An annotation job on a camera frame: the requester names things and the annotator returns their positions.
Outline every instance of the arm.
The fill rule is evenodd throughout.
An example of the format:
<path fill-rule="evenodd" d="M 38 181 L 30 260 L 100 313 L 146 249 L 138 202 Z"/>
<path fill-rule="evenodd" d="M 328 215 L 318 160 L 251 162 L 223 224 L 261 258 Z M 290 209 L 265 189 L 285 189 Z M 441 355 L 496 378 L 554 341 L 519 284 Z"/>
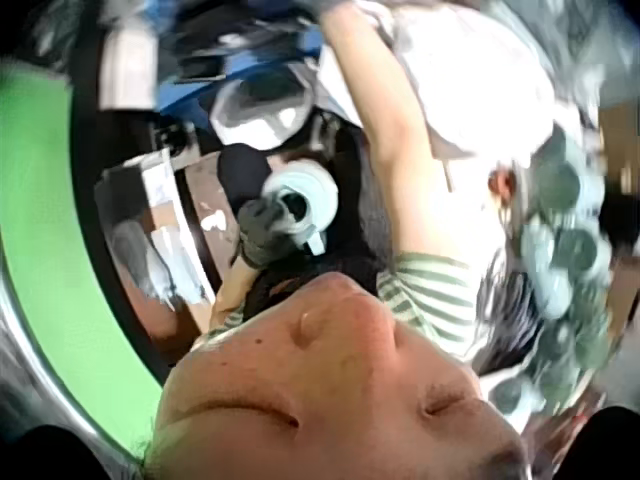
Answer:
<path fill-rule="evenodd" d="M 221 327 L 227 316 L 242 305 L 259 274 L 259 270 L 251 268 L 241 256 L 238 256 L 216 295 L 216 303 L 209 321 L 210 330 Z"/>
<path fill-rule="evenodd" d="M 434 161 L 422 108 L 404 70 L 351 2 L 320 16 L 371 145 L 396 253 L 468 261 L 467 219 Z"/>

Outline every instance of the person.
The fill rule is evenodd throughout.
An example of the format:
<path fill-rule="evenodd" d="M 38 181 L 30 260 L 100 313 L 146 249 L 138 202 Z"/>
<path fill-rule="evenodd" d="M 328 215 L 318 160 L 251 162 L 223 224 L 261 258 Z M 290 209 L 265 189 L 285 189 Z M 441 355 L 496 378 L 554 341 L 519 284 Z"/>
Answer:
<path fill-rule="evenodd" d="M 256 198 L 264 158 L 223 152 L 241 254 L 211 333 L 164 386 L 146 475 L 526 478 L 519 436 L 461 361 L 474 347 L 479 284 L 467 266 L 470 219 L 448 197 L 410 82 L 354 3 L 298 3 L 318 19 L 362 119 L 393 265 L 380 269 L 345 239 L 325 257 L 292 255 L 274 224 L 295 207 Z"/>

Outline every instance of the glove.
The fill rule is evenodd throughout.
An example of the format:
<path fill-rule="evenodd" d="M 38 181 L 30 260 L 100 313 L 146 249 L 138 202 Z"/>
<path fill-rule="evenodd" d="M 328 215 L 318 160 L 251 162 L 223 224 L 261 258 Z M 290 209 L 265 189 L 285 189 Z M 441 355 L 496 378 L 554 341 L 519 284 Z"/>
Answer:
<path fill-rule="evenodd" d="M 293 0 L 293 3 L 298 5 L 300 8 L 311 12 L 316 18 L 318 18 L 323 13 L 328 12 L 341 3 L 349 1 L 351 0 Z"/>
<path fill-rule="evenodd" d="M 274 198 L 260 198 L 245 203 L 238 212 L 240 255 L 251 268 L 263 270 L 297 250 L 286 233 L 277 230 L 289 215 Z"/>

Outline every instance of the white round object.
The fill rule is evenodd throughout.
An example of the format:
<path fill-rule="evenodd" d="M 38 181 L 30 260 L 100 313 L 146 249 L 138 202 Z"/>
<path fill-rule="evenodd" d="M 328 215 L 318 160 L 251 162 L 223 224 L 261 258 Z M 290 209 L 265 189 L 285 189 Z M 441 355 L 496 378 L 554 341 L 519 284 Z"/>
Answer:
<path fill-rule="evenodd" d="M 309 241 L 314 255 L 319 255 L 319 237 L 331 225 L 338 211 L 338 186 L 333 177 L 320 164 L 312 160 L 290 162 L 281 170 L 273 172 L 262 188 L 262 195 L 277 195 L 279 198 L 296 193 L 305 199 L 307 212 L 305 217 L 292 226 L 290 233 L 295 235 L 314 227 L 314 238 Z"/>
<path fill-rule="evenodd" d="M 278 68 L 288 68 L 293 73 L 300 91 L 272 101 L 254 101 L 241 90 L 251 76 L 233 80 L 220 89 L 209 120 L 224 145 L 244 143 L 257 150 L 273 150 L 302 128 L 313 108 L 313 74 L 300 62 Z M 260 71 L 254 75 L 264 74 Z"/>
<path fill-rule="evenodd" d="M 394 53 L 429 125 L 447 142 L 498 158 L 535 152 L 553 129 L 554 90 L 509 29 L 469 8 L 403 7 Z"/>

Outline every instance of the green surface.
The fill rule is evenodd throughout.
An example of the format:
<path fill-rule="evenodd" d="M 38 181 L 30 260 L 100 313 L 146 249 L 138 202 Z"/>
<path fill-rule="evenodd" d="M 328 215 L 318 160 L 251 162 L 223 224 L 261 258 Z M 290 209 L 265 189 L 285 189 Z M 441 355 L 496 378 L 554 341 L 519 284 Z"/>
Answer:
<path fill-rule="evenodd" d="M 134 454 L 160 385 L 120 330 L 84 246 L 69 162 L 71 90 L 0 66 L 0 226 L 29 327 L 57 377 Z"/>

